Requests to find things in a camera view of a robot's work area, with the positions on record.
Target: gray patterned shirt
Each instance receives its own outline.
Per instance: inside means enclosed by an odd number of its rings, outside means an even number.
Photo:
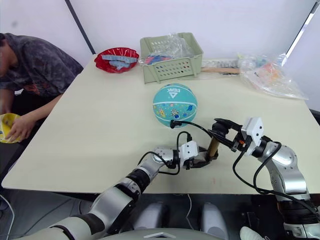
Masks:
[[[32,36],[4,34],[14,51],[18,66],[11,67],[0,79],[0,89],[24,89],[42,97],[66,91],[83,67],[60,48]]]

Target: yellow bowl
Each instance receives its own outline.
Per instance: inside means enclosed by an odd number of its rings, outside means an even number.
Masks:
[[[0,115],[0,142],[4,144],[14,144],[19,142],[20,138],[9,142],[10,139],[5,139],[8,133],[10,132],[14,121],[20,116],[14,113],[6,113]]]

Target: white wall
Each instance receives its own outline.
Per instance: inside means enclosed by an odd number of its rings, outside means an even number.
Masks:
[[[192,32],[209,58],[286,52],[315,0],[71,0],[96,52]]]
[[[45,39],[82,66],[92,58],[64,0],[2,0],[0,31]]]
[[[320,111],[320,9],[318,8],[286,64],[288,74],[299,84],[310,109]]]

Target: teal basketball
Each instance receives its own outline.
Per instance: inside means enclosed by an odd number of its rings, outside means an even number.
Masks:
[[[179,83],[165,85],[153,98],[153,112],[156,119],[167,127],[170,127],[171,120],[191,122],[196,116],[197,108],[198,103],[194,93]]]

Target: red bowl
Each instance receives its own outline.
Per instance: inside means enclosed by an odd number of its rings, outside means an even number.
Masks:
[[[128,47],[115,47],[110,48],[108,50],[105,50],[98,54],[98,56],[95,58],[95,66],[99,69],[102,69],[108,73],[112,74],[121,74],[123,72],[127,72],[130,69],[132,69],[137,62],[133,62],[130,64],[129,67],[123,67],[120,70],[117,70],[115,66],[111,66],[109,64],[109,60],[103,60],[101,55],[116,55],[116,56],[126,56],[126,57],[132,57],[132,58],[139,58],[139,54],[136,52],[136,50],[130,49]]]

